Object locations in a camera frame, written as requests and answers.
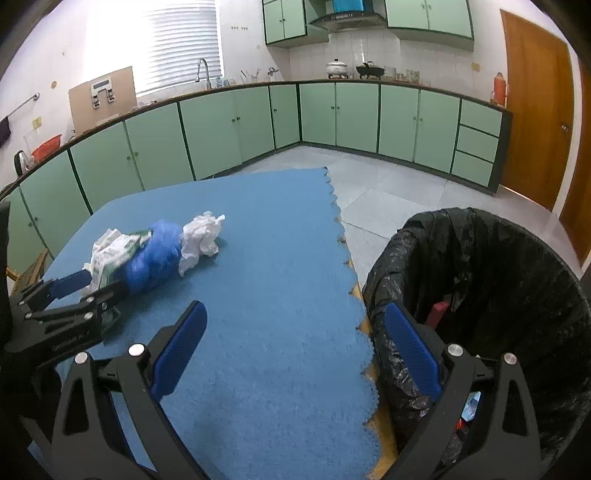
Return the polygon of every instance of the range hood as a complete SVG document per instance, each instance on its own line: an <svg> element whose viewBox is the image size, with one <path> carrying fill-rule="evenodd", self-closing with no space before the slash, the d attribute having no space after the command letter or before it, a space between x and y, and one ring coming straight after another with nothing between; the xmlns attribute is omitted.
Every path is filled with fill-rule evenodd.
<svg viewBox="0 0 591 480"><path fill-rule="evenodd" d="M317 18L311 25L324 28L331 33L358 30L368 27L386 27L388 22L380 14L364 10L338 12Z"/></svg>

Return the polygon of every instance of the blue gripper pad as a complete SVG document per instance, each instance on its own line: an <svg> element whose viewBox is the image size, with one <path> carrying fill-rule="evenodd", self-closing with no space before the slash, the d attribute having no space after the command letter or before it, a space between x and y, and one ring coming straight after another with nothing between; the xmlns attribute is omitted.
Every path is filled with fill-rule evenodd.
<svg viewBox="0 0 591 480"><path fill-rule="evenodd" d="M384 322L418 389L436 402L441 395L439 364L406 314L395 303L386 307Z"/></svg>
<svg viewBox="0 0 591 480"><path fill-rule="evenodd" d="M205 333L207 311L203 303L193 302L179 322L171 327L176 328L176 332L154 363L154 381L150 394L157 402L174 391Z"/></svg>
<svg viewBox="0 0 591 480"><path fill-rule="evenodd" d="M62 299L67 297L70 293L80 290L92 281L92 275L88 270L80 270L79 272L60 278L51 286L51 296L54 299Z"/></svg>

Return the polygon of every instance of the tiled floor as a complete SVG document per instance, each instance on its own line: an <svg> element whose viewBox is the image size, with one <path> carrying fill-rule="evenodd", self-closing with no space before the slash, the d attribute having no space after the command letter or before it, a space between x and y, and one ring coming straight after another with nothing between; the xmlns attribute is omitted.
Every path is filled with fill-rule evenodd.
<svg viewBox="0 0 591 480"><path fill-rule="evenodd" d="M361 286L388 240L412 215L445 207L477 207L518 223L551 246L580 278L573 247L555 215L536 203L501 187L496 197L374 158L296 147L241 172L328 167L347 243Z"/></svg>

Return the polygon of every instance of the metal screw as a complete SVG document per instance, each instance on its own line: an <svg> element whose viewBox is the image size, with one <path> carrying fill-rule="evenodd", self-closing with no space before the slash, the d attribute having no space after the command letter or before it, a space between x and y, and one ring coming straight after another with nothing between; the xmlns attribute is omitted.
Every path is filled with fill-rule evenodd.
<svg viewBox="0 0 591 480"><path fill-rule="evenodd" d="M517 357L512 353L506 353L503 358L509 365L515 365L517 363Z"/></svg>
<svg viewBox="0 0 591 480"><path fill-rule="evenodd" d="M76 356L74 357L74 361L78 365L82 365L87 360L88 360L88 353L86 353L86 352L77 353Z"/></svg>
<svg viewBox="0 0 591 480"><path fill-rule="evenodd" d="M464 354L464 349L458 344L452 343L447 347L447 353L449 353L451 356L462 356Z"/></svg>
<svg viewBox="0 0 591 480"><path fill-rule="evenodd" d="M140 356L142 353L144 353L144 350L146 350L146 347L144 347L141 343L134 343L129 347L127 352L131 356Z"/></svg>

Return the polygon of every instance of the trash can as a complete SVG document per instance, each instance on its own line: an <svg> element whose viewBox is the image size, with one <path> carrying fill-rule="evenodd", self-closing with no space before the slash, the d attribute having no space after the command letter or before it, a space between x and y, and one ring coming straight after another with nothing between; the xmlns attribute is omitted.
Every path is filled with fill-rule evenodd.
<svg viewBox="0 0 591 480"><path fill-rule="evenodd" d="M524 228L475 209L415 215L378 258L363 299L400 450L431 404L386 332L384 310L393 300L401 300L419 323L447 300L436 328L445 343L484 358L516 354L534 403L544 471L587 416L589 305L570 268ZM453 462L460 449L452 439L442 461Z"/></svg>

